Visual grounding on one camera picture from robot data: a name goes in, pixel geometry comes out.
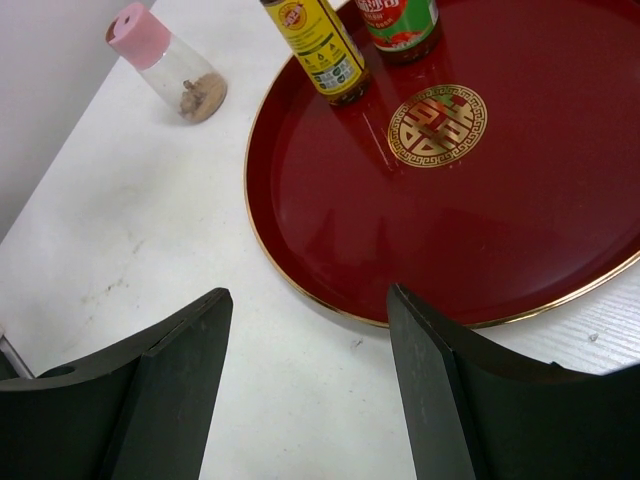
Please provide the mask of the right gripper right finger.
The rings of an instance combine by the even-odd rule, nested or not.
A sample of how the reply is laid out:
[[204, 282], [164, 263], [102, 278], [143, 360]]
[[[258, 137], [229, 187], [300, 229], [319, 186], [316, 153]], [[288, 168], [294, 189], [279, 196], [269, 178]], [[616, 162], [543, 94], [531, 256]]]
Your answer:
[[420, 479], [635, 479], [639, 369], [604, 375], [509, 350], [395, 284], [390, 337]]

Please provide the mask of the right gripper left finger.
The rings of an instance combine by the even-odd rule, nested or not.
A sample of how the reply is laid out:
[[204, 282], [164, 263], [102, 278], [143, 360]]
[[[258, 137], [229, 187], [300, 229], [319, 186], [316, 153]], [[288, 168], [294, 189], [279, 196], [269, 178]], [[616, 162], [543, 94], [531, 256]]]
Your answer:
[[2, 478], [198, 478], [232, 311], [216, 288], [102, 350], [2, 380]]

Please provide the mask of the yellow cap red sauce bottle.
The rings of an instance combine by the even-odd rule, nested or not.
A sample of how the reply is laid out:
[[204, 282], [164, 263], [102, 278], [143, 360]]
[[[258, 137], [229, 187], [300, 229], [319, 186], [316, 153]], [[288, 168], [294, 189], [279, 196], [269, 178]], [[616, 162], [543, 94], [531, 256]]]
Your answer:
[[382, 58], [405, 64], [430, 53], [442, 36], [435, 0], [357, 0], [359, 13]]

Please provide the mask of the yellow label oil bottle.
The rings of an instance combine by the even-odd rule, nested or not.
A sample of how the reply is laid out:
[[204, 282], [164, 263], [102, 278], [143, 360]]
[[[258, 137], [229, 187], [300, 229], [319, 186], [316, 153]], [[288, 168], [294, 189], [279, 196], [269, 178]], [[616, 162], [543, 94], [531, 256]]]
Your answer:
[[329, 104], [345, 106], [365, 93], [370, 73], [364, 56], [329, 2], [274, 0], [261, 5]]

